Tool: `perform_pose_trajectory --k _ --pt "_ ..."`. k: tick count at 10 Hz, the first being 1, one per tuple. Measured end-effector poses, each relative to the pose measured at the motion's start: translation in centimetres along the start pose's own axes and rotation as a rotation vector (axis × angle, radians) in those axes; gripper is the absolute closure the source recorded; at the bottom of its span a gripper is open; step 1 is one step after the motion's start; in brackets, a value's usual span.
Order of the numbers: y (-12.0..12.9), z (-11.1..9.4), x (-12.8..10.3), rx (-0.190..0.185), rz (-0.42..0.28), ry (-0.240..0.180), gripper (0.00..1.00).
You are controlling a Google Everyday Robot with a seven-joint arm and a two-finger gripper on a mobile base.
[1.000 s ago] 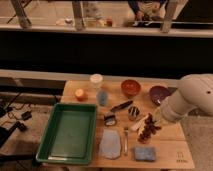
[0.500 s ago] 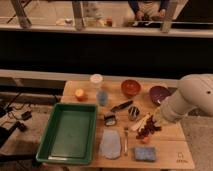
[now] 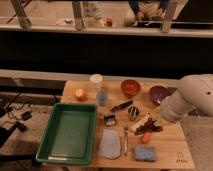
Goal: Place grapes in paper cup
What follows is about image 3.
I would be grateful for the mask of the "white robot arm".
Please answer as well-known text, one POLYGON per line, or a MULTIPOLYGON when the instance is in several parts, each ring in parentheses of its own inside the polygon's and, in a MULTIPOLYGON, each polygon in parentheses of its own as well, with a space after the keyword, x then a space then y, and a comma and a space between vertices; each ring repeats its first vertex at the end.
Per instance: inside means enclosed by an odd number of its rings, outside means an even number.
POLYGON ((155 126, 175 124, 194 108, 213 117, 213 74, 188 75, 151 114, 155 126))

